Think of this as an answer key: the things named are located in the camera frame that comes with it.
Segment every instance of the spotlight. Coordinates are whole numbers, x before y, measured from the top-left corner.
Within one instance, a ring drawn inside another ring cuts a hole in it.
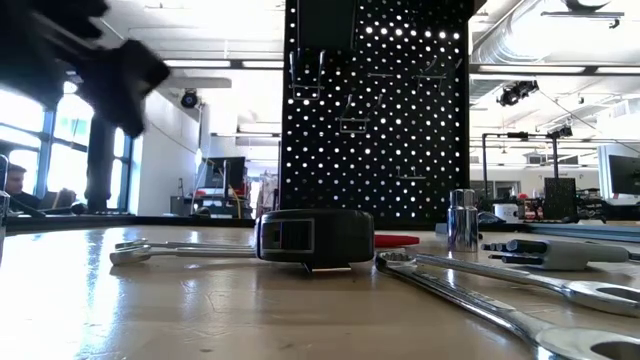
[[[537,81],[517,81],[503,87],[502,95],[496,99],[496,102],[502,106],[513,106],[539,89]]]
[[[563,126],[557,130],[551,131],[547,134],[547,137],[550,139],[556,138],[565,138],[573,136],[573,130],[571,130],[571,126]]]
[[[180,105],[185,109],[193,109],[198,105],[198,94],[196,89],[185,89],[180,100]]]

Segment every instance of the light fixture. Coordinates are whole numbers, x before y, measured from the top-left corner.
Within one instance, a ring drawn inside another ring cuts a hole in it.
[[[284,61],[243,61],[242,66],[249,69],[284,69]]]
[[[496,102],[502,106],[513,106],[539,89],[538,82],[535,80],[516,81],[502,88],[502,95],[496,99]]]
[[[584,66],[544,66],[544,65],[480,65],[478,73],[550,73],[550,74],[578,74],[585,71]]]
[[[280,138],[280,134],[270,133],[211,133],[216,137],[252,137],[252,138]]]
[[[231,61],[228,60],[165,60],[165,65],[170,68],[228,68]]]
[[[198,105],[198,92],[196,89],[185,89],[180,105],[185,109],[193,109]]]
[[[596,74],[600,74],[600,75],[640,74],[640,67],[638,66],[600,66],[596,70]]]

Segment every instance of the person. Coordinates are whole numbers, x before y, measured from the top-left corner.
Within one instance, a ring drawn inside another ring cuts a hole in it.
[[[27,169],[22,166],[11,164],[9,165],[9,171],[7,172],[7,183],[5,185],[5,191],[7,194],[11,196],[11,202],[9,203],[9,208],[13,211],[22,211],[19,205],[17,205],[14,200],[19,201],[20,203],[37,209],[40,205],[40,199],[31,194],[27,194],[22,191],[23,183],[24,183],[24,174],[27,172]]]

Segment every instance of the tape measure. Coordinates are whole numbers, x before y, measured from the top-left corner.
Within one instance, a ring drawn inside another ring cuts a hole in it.
[[[256,222],[262,260],[299,262],[309,271],[348,268],[374,255],[373,216],[358,210],[279,210]]]

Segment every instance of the desk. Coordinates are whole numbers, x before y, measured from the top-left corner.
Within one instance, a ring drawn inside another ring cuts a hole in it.
[[[433,233],[414,234],[425,250],[440,251]],[[484,235],[485,242],[514,236]],[[309,277],[297,264],[260,260],[157,257],[112,268],[108,259],[123,239],[248,243],[252,236],[252,229],[138,226],[8,237],[0,267],[0,358],[532,357],[510,333],[377,273],[371,263]],[[607,272],[562,276],[640,287],[639,265],[599,268]],[[555,293],[432,271],[547,320],[638,336],[637,319],[571,306]]]

